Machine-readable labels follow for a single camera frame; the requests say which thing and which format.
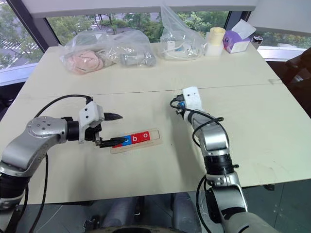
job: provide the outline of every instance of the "black cable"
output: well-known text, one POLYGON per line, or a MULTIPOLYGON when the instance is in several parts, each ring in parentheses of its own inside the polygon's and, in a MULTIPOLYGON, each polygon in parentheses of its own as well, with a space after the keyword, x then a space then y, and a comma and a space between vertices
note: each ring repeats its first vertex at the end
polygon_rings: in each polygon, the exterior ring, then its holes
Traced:
POLYGON ((21 218, 23 217, 23 214, 25 213, 26 210, 26 206, 27 206, 27 202, 28 202, 28 194, 29 194, 29 187, 28 185, 25 188, 25 199, 24 199, 24 204, 23 204, 23 208, 20 212, 20 216, 17 222, 19 222, 21 220, 21 218))
POLYGON ((204 188, 204 191, 206 192, 207 189, 206 189, 206 184, 207 184, 207 179, 204 180, 204 184, 203 184, 203 188, 204 188))
POLYGON ((206 177, 205 175, 202 177, 202 179, 200 180, 199 184, 198 184, 198 187, 196 189, 196 194, 195 194, 195 206, 196 206, 196 211, 198 212, 198 215, 199 215, 199 219, 200 221, 202 222, 202 225, 204 226, 205 230, 208 232, 208 233, 212 233, 210 231, 210 229, 208 228, 208 226, 206 225, 206 223, 204 222, 203 218, 202 218, 202 215, 201 215, 201 211, 200 211, 200 206, 199 206, 199 194, 200 194, 200 188, 202 186, 202 183, 203 181, 206 180, 206 177))
MULTIPOLYGON (((204 117, 209 118, 209 119, 211 120, 211 121, 209 122, 209 124, 212 123, 212 122, 215 122, 217 125, 219 125, 219 126, 223 129, 223 131, 224 131, 224 133, 225 133, 225 137, 226 137, 226 139, 227 139, 228 145, 230 145, 229 136, 228 136, 228 134, 227 134, 227 131, 224 129, 224 127, 221 125, 221 123, 219 123, 219 121, 223 121, 223 120, 224 120, 223 117, 214 118, 214 117, 212 117, 212 116, 210 116, 210 115, 208 115, 208 114, 202 113, 202 112, 200 112, 200 111, 196 111, 196 110, 189 109, 189 108, 181 108, 181 107, 178 107, 178 106, 174 106, 174 105, 173 105, 173 102, 175 102, 175 101, 177 101, 177 100, 176 100, 176 99, 172 99, 171 102, 170 102, 170 106, 171 106, 172 108, 180 109, 180 110, 185 110, 185 111, 192 112, 192 113, 197 113, 197 114, 199 114, 199 115, 202 115, 202 116, 204 116, 204 117)), ((195 142, 195 144, 196 144, 198 147, 200 147, 200 144, 198 144, 197 141, 196 141, 195 139, 194 139, 194 142, 195 142)))
POLYGON ((37 217, 35 218, 35 221, 32 225, 32 227, 30 228, 29 230, 29 233, 33 233, 34 230, 35 230, 35 227, 41 217, 41 214, 42 214, 42 211, 43 211, 43 207, 44 207, 44 202, 45 202, 45 197, 46 197, 46 194, 47 194, 47 187, 48 187, 48 172, 49 172, 49 158, 48 158, 48 154, 46 153, 45 154, 45 180, 44 180, 44 190, 43 190, 43 198, 42 198, 42 203, 41 203, 41 206, 40 206, 40 209, 39 209, 39 212, 37 214, 37 217))
MULTIPOLYGON (((229 137, 228 137, 228 134, 226 132, 226 130, 224 129, 224 127, 219 123, 220 121, 223 121, 224 118, 223 117, 218 117, 218 118, 214 118, 210 115, 207 115, 205 113, 202 113, 202 112, 199 112, 199 111, 196 111, 196 110, 193 110, 193 109, 189 109, 189 108, 182 108, 182 107, 178 107, 178 106, 174 106, 173 105, 173 102, 175 101, 178 101, 176 98, 171 100, 170 102, 170 106, 172 108, 175 108, 175 109, 180 109, 180 110, 184 110, 184 111, 189 111, 189 112, 192 112, 192 113, 196 113, 196 114, 199 114, 199 115, 202 115, 204 117, 207 117, 209 118, 210 120, 205 122, 204 124, 198 126, 192 133, 192 139, 194 141, 194 143, 198 146, 198 147, 201 147, 200 144, 195 140, 195 133, 202 127, 212 123, 212 122, 215 122, 216 124, 218 124, 224 131, 225 133, 225 136, 227 138, 227 142, 228 142, 228 145, 229 145, 229 137)), ((208 228, 208 226, 206 225, 206 223, 204 222, 203 218, 202 218, 202 215, 201 215, 201 211, 200 211, 200 206, 199 206, 199 193, 200 193, 200 188, 202 186, 202 183, 204 182, 204 191, 206 192, 207 191, 207 188, 206 188, 206 184, 207 184, 207 179, 205 177, 205 175, 202 177, 202 179, 200 180, 199 184, 198 184, 198 187, 197 187, 197 190, 196 190, 196 195, 195 195, 195 205, 196 205, 196 210, 198 212, 198 215, 199 215, 199 218, 200 218, 200 221, 202 222, 202 225, 204 226, 205 230, 208 232, 208 233, 212 233, 210 231, 210 229, 208 228)))
MULTIPOLYGON (((218 118, 216 118, 216 120, 219 122, 219 121, 223 121, 224 120, 224 118, 223 117, 218 117, 218 118)), ((215 122, 215 121, 213 121, 213 120, 209 120, 208 122, 205 122, 204 124, 202 124, 202 125, 200 125, 200 126, 198 126, 197 128, 195 128, 195 130, 193 131, 193 133, 192 133, 192 140, 194 141, 194 143, 198 146, 198 147, 201 147, 200 146, 200 144, 195 140, 195 133, 200 129, 200 128, 202 128, 202 127, 204 127, 204 126, 206 126, 206 125, 208 125, 208 124, 210 124, 210 123, 212 123, 212 122, 215 122)))
POLYGON ((56 103, 59 100, 65 99, 65 98, 69 98, 69 97, 82 97, 82 98, 86 98, 86 101, 92 101, 92 97, 91 96, 86 96, 86 95, 66 95, 66 96, 61 96, 57 99, 54 99, 53 101, 51 101, 50 103, 48 103, 47 105, 45 105, 36 115, 35 118, 40 116, 48 107, 50 107, 52 104, 56 103))
MULTIPOLYGON (((48 103, 47 105, 45 105, 36 115, 35 118, 40 116, 48 107, 50 107, 52 104, 56 103, 59 100, 65 99, 65 98, 70 98, 70 97, 82 97, 82 98, 86 98, 86 103, 89 103, 90 101, 92 101, 92 97, 91 96, 86 96, 86 95, 66 95, 66 96, 61 96, 57 99, 54 99, 53 101, 51 101, 50 103, 48 103)), ((45 166, 45 180, 44 180, 44 190, 43 190, 43 197, 42 197, 42 202, 40 205, 40 209, 39 212, 35 218, 35 221, 32 225, 32 227, 29 230, 29 233, 33 233, 35 230, 35 227, 41 217, 42 211, 43 211, 43 207, 44 207, 44 203, 45 203, 45 197, 46 197, 46 193, 47 193, 47 187, 48 187, 48 169, 49 169, 49 158, 48 158, 48 154, 45 154, 45 162, 46 162, 46 166, 45 166)))

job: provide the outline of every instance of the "window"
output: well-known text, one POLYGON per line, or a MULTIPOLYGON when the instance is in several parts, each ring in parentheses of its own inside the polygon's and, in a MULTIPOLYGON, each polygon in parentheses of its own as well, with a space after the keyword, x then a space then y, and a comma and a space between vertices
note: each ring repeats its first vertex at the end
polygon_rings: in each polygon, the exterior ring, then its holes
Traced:
POLYGON ((308 49, 311 47, 311 36, 284 33, 255 32, 263 38, 262 46, 278 46, 308 49))
POLYGON ((0 1, 0 69, 37 63, 43 53, 6 1, 0 1))
MULTIPOLYGON (((177 14, 188 27, 205 36, 211 27, 223 27, 229 12, 177 12, 177 14)), ((51 17, 48 21, 63 45, 85 30, 106 30, 111 34, 141 30, 148 36, 150 42, 159 42, 163 31, 160 13, 51 17)))

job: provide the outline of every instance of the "purple tissue box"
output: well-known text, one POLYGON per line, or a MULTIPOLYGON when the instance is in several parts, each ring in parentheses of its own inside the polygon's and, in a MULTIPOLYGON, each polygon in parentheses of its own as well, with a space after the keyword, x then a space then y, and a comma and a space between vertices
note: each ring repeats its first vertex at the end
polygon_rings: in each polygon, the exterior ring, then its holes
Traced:
POLYGON ((229 53, 245 51, 250 41, 248 37, 242 40, 239 34, 231 30, 226 31, 223 38, 224 48, 229 53))

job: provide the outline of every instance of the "red block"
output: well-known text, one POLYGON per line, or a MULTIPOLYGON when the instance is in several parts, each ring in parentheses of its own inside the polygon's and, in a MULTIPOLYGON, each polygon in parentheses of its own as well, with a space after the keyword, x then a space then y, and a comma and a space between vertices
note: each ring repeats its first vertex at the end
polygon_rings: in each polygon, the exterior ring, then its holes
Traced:
POLYGON ((150 140, 150 135, 149 135, 148 131, 145 131, 145 132, 142 132, 142 133, 139 133, 139 134, 140 134, 141 142, 150 140))
POLYGON ((132 137, 132 144, 141 142, 140 133, 132 134, 131 137, 132 137))
POLYGON ((122 144, 120 143, 120 144, 113 146, 112 148, 117 148, 117 147, 121 147, 121 146, 122 146, 122 144))

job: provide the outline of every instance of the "white cylinder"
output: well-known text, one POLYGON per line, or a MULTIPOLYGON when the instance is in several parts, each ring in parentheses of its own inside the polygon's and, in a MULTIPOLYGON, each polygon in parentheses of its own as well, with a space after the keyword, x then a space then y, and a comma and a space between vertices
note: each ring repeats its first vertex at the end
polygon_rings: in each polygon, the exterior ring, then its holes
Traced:
POLYGON ((208 34, 208 43, 212 45, 223 44, 223 38, 225 35, 225 29, 223 28, 211 28, 208 34))
POLYGON ((221 42, 219 45, 207 43, 205 45, 205 56, 220 56, 224 50, 224 44, 221 42))

